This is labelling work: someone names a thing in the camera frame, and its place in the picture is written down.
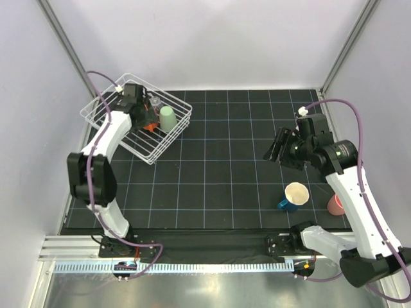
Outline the orange mug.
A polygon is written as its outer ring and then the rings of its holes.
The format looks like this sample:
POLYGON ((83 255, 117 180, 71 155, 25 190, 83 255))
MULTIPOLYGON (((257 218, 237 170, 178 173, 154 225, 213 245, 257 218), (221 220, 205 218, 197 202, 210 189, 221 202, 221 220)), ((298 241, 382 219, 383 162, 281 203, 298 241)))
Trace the orange mug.
POLYGON ((144 130, 153 133, 153 131, 158 127, 158 123, 150 123, 143 127, 144 130))

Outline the clear faceted glass cup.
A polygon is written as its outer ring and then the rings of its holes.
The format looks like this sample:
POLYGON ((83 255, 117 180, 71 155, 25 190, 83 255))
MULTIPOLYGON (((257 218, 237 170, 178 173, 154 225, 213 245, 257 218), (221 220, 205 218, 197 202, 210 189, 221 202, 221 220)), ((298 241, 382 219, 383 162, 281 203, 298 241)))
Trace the clear faceted glass cup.
POLYGON ((162 102, 162 100, 160 99, 160 97, 157 96, 152 96, 150 98, 150 103, 153 106, 154 109, 156 109, 156 111, 160 111, 161 108, 164 106, 164 103, 162 102))

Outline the light green plastic cup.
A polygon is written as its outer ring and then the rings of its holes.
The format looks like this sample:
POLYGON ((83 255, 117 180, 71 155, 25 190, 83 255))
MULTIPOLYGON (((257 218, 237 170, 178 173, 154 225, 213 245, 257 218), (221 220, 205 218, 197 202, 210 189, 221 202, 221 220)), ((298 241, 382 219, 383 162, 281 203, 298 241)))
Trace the light green plastic cup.
POLYGON ((170 133, 177 125, 175 112, 169 106, 164 106, 160 109, 159 119, 161 130, 166 133, 170 133))

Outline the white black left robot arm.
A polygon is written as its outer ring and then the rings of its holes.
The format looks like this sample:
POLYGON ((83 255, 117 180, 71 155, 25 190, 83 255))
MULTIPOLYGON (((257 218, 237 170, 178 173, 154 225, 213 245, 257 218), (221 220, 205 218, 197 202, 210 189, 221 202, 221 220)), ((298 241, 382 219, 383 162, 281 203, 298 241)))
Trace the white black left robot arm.
POLYGON ((138 244, 129 221, 116 200, 118 185, 111 160, 121 140, 144 116, 141 104, 121 103, 107 110, 103 124, 90 143, 67 157, 71 196, 82 200, 96 216, 106 237, 115 239, 113 248, 129 257, 138 248, 162 248, 162 244, 138 244))

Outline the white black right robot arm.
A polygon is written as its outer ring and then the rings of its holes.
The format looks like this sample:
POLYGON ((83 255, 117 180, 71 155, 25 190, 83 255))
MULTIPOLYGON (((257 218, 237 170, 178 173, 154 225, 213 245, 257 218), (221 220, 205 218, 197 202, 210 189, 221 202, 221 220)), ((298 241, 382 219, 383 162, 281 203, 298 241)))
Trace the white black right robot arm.
POLYGON ((290 229, 288 246, 294 253, 314 250, 326 256, 354 287, 410 265, 410 249, 399 242, 381 215, 366 184, 360 153, 351 141, 334 141, 328 129, 281 127, 264 158, 292 169, 310 163, 319 170, 342 203, 354 234, 354 241, 348 241, 314 222, 299 223, 290 229))

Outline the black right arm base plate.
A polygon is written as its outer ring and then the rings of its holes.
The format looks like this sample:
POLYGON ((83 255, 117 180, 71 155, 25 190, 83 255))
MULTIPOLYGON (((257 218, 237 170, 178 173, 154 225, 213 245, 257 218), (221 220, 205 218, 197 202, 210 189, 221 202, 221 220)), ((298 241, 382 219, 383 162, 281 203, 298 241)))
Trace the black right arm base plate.
POLYGON ((289 234, 269 234, 265 242, 267 252, 272 257, 283 257, 294 254, 289 234))

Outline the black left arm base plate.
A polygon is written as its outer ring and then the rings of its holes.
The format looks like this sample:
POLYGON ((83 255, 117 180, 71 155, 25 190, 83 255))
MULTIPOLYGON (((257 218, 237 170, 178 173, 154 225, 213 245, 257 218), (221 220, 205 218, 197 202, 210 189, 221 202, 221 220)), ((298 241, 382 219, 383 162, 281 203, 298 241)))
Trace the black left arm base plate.
POLYGON ((154 246, 148 248, 129 246, 117 239, 103 236, 100 241, 98 256, 100 258, 133 257, 136 259, 152 259, 158 250, 159 248, 154 246))

